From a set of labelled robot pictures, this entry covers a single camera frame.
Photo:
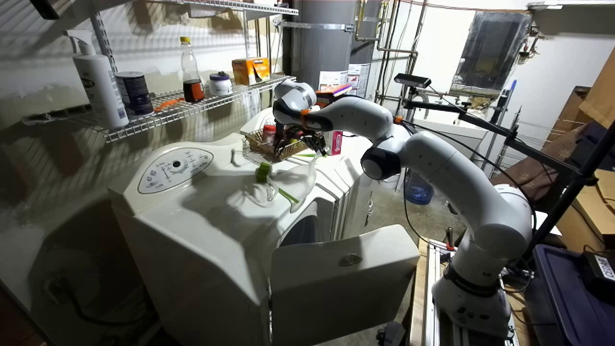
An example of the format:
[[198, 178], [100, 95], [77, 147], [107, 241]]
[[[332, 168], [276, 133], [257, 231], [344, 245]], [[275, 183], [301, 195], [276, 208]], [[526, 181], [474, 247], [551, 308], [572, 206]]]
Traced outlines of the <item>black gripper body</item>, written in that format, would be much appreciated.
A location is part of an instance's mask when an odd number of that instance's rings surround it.
[[298, 126], [280, 126], [276, 129], [276, 154], [288, 156], [292, 149], [305, 147], [317, 154], [325, 153], [325, 139], [315, 131], [305, 131]]

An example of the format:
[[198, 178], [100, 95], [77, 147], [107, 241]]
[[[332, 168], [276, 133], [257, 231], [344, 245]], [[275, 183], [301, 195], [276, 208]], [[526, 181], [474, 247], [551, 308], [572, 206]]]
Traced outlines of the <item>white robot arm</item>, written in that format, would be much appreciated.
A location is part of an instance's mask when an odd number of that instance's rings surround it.
[[521, 189], [492, 185], [455, 147], [428, 131], [411, 131], [390, 110], [342, 97], [325, 108], [307, 83], [284, 79], [275, 87], [273, 116], [282, 126], [307, 133], [350, 131], [371, 149], [361, 168], [373, 181], [403, 168], [440, 191], [467, 224], [467, 231], [442, 279], [430, 289], [432, 302], [463, 329], [496, 339], [509, 335], [511, 308], [501, 289], [501, 272], [517, 262], [532, 239], [532, 210]]

